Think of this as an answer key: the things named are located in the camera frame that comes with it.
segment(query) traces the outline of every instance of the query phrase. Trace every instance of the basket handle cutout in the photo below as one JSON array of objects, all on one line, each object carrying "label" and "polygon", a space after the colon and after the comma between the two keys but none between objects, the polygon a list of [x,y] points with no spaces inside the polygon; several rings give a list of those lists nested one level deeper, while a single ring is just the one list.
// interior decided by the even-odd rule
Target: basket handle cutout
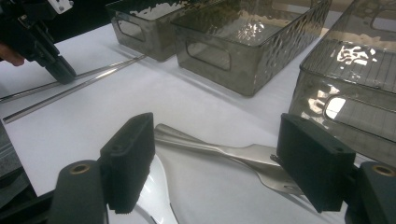
[{"label": "basket handle cutout", "polygon": [[117,20],[117,25],[119,26],[120,31],[123,34],[128,35],[128,36],[130,36],[134,39],[137,39],[139,41],[142,41],[142,42],[146,41],[143,30],[139,25],[129,22],[129,21],[123,21],[123,20]]},{"label": "basket handle cutout", "polygon": [[225,71],[231,69],[231,55],[224,49],[210,46],[205,43],[188,39],[186,41],[187,53],[204,63],[216,66]]}]

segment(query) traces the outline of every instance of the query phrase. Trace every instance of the silverware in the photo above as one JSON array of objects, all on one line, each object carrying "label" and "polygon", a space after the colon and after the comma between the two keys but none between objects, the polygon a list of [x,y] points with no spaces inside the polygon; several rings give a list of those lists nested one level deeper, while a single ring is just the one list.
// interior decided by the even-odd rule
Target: silverware
[{"label": "silverware", "polygon": [[[88,77],[88,76],[91,76],[91,75],[94,75],[94,74],[97,74],[97,73],[100,73],[100,72],[104,72],[106,70],[109,70],[110,68],[123,66],[123,65],[125,65],[125,64],[127,64],[127,63],[129,63],[131,61],[134,61],[134,60],[135,60],[135,58],[129,59],[129,60],[126,60],[126,61],[123,61],[123,62],[120,62],[120,63],[113,63],[113,64],[106,65],[106,66],[103,66],[103,67],[100,67],[100,68],[96,68],[96,69],[93,69],[93,70],[91,70],[89,72],[85,72],[85,73],[77,75],[76,79],[80,79],[80,78]],[[14,94],[11,94],[11,95],[8,95],[8,96],[0,98],[0,104],[4,104],[4,103],[7,103],[7,102],[10,102],[10,101],[13,101],[13,100],[16,100],[16,99],[22,98],[24,96],[28,96],[28,95],[40,92],[40,91],[45,91],[45,90],[48,90],[50,88],[53,88],[53,87],[56,87],[56,86],[59,86],[59,85],[61,85],[61,83],[56,81],[56,82],[51,82],[51,83],[43,85],[43,86],[32,88],[32,89],[27,90],[27,91],[20,91],[18,93],[14,93]]]},{"label": "silverware", "polygon": [[264,186],[270,189],[288,194],[303,194],[283,168],[271,159],[276,155],[274,147],[261,145],[226,147],[208,144],[164,124],[157,125],[154,133],[157,143],[224,156],[255,171]]},{"label": "silverware", "polygon": [[145,57],[146,57],[146,55],[142,55],[142,56],[136,57],[133,60],[129,61],[128,63],[126,63],[126,64],[124,64],[122,66],[115,67],[115,68],[113,68],[113,69],[111,69],[109,71],[106,71],[106,72],[102,73],[101,75],[99,75],[99,76],[97,76],[95,78],[92,78],[92,79],[90,79],[88,81],[85,81],[85,82],[83,82],[81,84],[78,84],[77,86],[72,87],[72,88],[70,88],[70,89],[68,89],[66,91],[62,91],[62,92],[60,92],[60,93],[58,93],[58,94],[56,94],[54,96],[51,96],[50,98],[48,98],[46,100],[43,100],[43,101],[41,101],[41,102],[39,102],[39,103],[37,103],[35,105],[31,105],[31,106],[29,106],[27,108],[24,108],[23,110],[20,110],[20,111],[14,113],[12,115],[9,115],[9,116],[5,117],[3,119],[3,122],[4,123],[10,123],[10,122],[12,122],[12,121],[14,121],[16,119],[20,119],[23,116],[28,115],[28,114],[30,114],[30,113],[32,113],[34,111],[37,111],[38,109],[40,109],[40,108],[42,108],[42,107],[44,107],[46,105],[49,105],[49,104],[51,104],[51,103],[53,103],[53,102],[55,102],[55,101],[57,101],[59,99],[62,99],[65,96],[67,96],[67,95],[69,95],[69,94],[71,94],[71,93],[73,93],[75,91],[81,90],[82,88],[87,87],[87,86],[91,85],[92,83],[94,83],[96,81],[99,81],[100,79],[102,79],[104,77],[108,77],[108,76],[114,74],[115,72],[121,70],[122,68],[124,68],[124,67],[126,67],[128,65],[136,63],[136,62],[144,59]]}]

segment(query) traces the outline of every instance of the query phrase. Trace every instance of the metal fork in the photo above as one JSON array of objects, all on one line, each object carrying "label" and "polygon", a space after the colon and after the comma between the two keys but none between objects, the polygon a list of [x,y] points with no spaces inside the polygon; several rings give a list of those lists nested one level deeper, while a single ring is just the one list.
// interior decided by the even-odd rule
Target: metal fork
[{"label": "metal fork", "polygon": [[303,194],[285,170],[271,159],[276,154],[276,148],[274,147],[261,145],[226,147],[208,144],[165,124],[158,124],[154,129],[154,133],[157,143],[229,158],[246,165],[256,172],[264,186],[270,189],[288,194]]}]

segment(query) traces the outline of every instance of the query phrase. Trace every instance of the metal rod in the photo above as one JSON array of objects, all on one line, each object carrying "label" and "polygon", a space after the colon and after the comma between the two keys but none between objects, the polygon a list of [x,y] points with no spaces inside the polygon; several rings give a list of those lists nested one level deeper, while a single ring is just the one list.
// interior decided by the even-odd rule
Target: metal rod
[{"label": "metal rod", "polygon": [[42,108],[42,107],[44,107],[46,105],[49,105],[49,104],[51,104],[51,103],[53,103],[53,102],[55,102],[55,101],[57,101],[59,99],[62,99],[65,96],[67,96],[67,95],[69,95],[69,94],[71,94],[71,93],[73,93],[75,91],[81,90],[82,88],[87,87],[87,86],[91,85],[92,83],[94,83],[96,81],[99,81],[100,79],[102,79],[104,77],[108,77],[108,76],[114,74],[115,72],[121,70],[122,68],[124,68],[124,67],[126,67],[128,65],[136,63],[136,62],[144,59],[145,57],[146,57],[146,55],[142,55],[142,56],[133,58],[131,61],[129,61],[128,63],[126,63],[126,64],[124,64],[122,66],[115,67],[115,68],[113,68],[113,69],[111,69],[109,71],[104,72],[103,74],[99,75],[98,77],[92,78],[92,79],[90,79],[88,81],[85,81],[85,82],[83,82],[81,84],[78,84],[75,87],[72,87],[72,88],[68,89],[67,91],[62,91],[62,92],[60,92],[60,93],[58,93],[58,94],[56,94],[56,95],[54,95],[54,96],[52,96],[52,97],[50,97],[50,98],[48,98],[46,100],[38,102],[35,105],[31,105],[31,106],[29,106],[27,108],[24,108],[23,110],[20,110],[20,111],[12,114],[10,116],[7,116],[7,117],[5,117],[3,119],[3,122],[4,123],[10,123],[10,122],[12,122],[12,121],[14,121],[16,119],[20,119],[20,118],[24,117],[25,115],[28,115],[28,114],[30,114],[30,113],[32,113],[34,111],[37,111],[38,109],[40,109],[40,108]]},{"label": "metal rod", "polygon": [[[123,62],[119,62],[119,63],[113,63],[113,64],[110,64],[110,65],[106,65],[106,66],[103,66],[103,67],[100,67],[100,68],[96,68],[96,69],[93,69],[93,70],[91,70],[89,72],[85,72],[85,73],[77,75],[76,79],[88,77],[88,76],[94,75],[96,73],[100,73],[100,72],[106,71],[106,70],[108,70],[110,68],[113,68],[113,67],[123,66],[124,64],[127,64],[127,63],[129,63],[129,62],[131,62],[133,60],[135,60],[135,58],[129,59],[129,60],[126,60],[126,61],[123,61]],[[7,103],[7,102],[10,102],[10,101],[13,101],[13,100],[16,100],[16,99],[22,98],[24,96],[28,96],[28,95],[40,92],[40,91],[45,91],[45,90],[48,90],[50,88],[53,88],[53,87],[56,87],[56,86],[59,86],[59,85],[61,85],[61,83],[55,81],[55,82],[51,82],[51,83],[43,85],[43,86],[32,88],[32,89],[27,90],[27,91],[20,91],[18,93],[14,93],[14,94],[11,94],[11,95],[8,95],[8,96],[0,98],[0,104],[4,104],[4,103]]]}]

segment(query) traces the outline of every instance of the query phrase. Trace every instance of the textured plastic container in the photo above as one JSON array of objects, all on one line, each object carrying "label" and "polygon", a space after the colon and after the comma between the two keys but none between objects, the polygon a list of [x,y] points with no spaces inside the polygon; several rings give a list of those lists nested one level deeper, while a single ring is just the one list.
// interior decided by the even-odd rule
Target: textured plastic container
[{"label": "textured plastic container", "polygon": [[253,96],[318,37],[330,2],[307,0],[307,7],[294,7],[270,0],[222,0],[179,17],[172,21],[178,64]]},{"label": "textured plastic container", "polygon": [[396,167],[392,3],[352,3],[301,64],[290,113],[315,120],[357,152]]},{"label": "textured plastic container", "polygon": [[106,6],[120,44],[157,61],[175,54],[174,18],[213,0],[123,0]]}]

